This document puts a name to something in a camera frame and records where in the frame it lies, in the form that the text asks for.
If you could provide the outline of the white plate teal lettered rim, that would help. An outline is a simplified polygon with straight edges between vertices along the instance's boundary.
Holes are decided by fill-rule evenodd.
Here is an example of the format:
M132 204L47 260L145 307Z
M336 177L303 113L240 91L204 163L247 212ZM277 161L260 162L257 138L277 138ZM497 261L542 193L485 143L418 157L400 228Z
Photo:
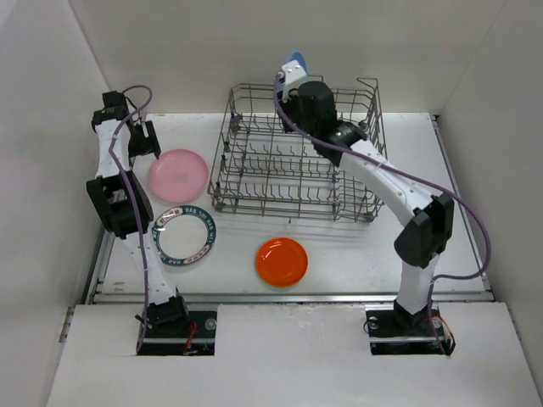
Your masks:
M154 223L153 239L163 263L187 267L203 259L216 241L216 223L204 209L181 205L166 210Z

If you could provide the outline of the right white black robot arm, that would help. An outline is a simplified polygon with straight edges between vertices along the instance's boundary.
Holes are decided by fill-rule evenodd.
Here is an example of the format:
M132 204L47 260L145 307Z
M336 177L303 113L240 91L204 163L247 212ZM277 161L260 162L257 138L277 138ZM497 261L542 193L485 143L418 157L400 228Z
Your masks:
M374 147L365 126L341 120L324 82L275 81L274 104L287 132L307 137L323 158L374 192L401 224L394 241L402 272L393 323L399 332L413 333L423 325L423 312L431 310L435 268L452 235L452 197L432 194Z

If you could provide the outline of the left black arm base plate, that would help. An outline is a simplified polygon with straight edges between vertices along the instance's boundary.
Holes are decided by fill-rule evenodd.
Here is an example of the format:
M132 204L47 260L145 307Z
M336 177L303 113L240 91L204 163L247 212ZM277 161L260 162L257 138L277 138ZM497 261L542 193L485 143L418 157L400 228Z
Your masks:
M145 333L138 356L213 356L217 310L193 310L187 321L170 322Z

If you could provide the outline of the small orange plate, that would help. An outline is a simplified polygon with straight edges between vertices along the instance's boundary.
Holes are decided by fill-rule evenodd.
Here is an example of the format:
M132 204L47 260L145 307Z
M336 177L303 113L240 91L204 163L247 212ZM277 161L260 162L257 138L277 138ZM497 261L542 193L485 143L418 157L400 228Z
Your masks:
M263 243L255 256L255 269L260 279L275 288L298 284L309 267L304 247L289 237L276 237Z

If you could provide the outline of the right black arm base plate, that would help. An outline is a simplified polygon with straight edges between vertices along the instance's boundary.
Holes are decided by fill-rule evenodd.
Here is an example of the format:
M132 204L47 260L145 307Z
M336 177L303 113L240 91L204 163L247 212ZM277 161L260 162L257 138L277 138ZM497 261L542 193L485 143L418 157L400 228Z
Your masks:
M456 348L456 339L438 310L432 319L423 311L400 315L393 309L366 311L364 330L369 336L372 355L446 355Z

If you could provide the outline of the blue plate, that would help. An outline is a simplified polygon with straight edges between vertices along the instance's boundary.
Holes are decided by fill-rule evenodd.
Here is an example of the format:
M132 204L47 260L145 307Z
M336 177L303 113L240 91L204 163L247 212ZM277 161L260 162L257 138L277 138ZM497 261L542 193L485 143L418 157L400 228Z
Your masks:
M305 61L305 58L303 56L303 54L299 51L295 51L293 53L291 53L287 58L286 58L286 63L291 63L291 62L296 62L300 67L303 68L303 70L308 73L309 70L307 68L307 63Z

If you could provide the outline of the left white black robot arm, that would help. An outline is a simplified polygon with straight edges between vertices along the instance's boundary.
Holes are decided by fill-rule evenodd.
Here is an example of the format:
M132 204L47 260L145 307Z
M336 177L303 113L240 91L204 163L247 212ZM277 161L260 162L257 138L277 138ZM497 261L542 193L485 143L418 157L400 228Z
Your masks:
M125 245L142 274L143 327L177 337L188 330L190 316L184 298L165 278L152 236L152 205L132 169L136 157L161 154L154 125L141 119L153 96L148 86L143 89L148 98L140 107L130 102L127 90L102 94L104 106L91 121L98 136L98 169L86 190L105 230Z

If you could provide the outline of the right aluminium rail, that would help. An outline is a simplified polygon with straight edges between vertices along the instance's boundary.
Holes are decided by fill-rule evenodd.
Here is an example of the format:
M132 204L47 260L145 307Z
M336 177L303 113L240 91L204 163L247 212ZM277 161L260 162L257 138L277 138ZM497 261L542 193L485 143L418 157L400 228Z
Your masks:
M473 280L480 280L484 285L484 290L486 292L491 292L492 288L490 285L490 280L488 277L488 269L492 260L493 254L493 245L492 240L488 231L487 226L484 224L483 219L480 214L478 214L472 207L472 205L466 202L458 190L458 185L452 169L451 161L445 149L445 142L439 128L439 116L436 114L431 114L430 116L431 123L434 128L434 134L436 136L437 142L439 144L440 152L445 161L445 168L447 174L451 181L452 192L450 195L453 197L457 208L459 208L463 224L467 230L468 240L470 242L474 257L476 259L478 269L467 276L455 276L452 274L441 273L435 276L435 281L447 280L454 282L467 282ZM475 229L478 229L484 244L484 257L481 255L481 250L476 242Z

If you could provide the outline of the pink plate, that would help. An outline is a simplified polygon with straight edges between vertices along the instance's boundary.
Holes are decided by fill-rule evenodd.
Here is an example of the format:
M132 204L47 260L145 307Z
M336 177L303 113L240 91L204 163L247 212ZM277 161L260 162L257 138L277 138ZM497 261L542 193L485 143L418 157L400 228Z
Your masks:
M164 152L148 170L148 187L163 201L184 204L198 198L209 180L205 160L192 150L178 148Z

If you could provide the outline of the front aluminium rail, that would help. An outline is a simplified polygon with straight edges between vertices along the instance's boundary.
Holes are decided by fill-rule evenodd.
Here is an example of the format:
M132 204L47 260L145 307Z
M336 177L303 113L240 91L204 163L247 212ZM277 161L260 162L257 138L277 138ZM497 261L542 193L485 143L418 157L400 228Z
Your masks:
M333 293L333 294L300 294L300 293L183 293L182 296L190 304L347 304L347 303L391 303L396 295L392 293ZM435 293L436 302L494 302L491 291ZM143 301L139 293L94 293L86 304L138 304Z

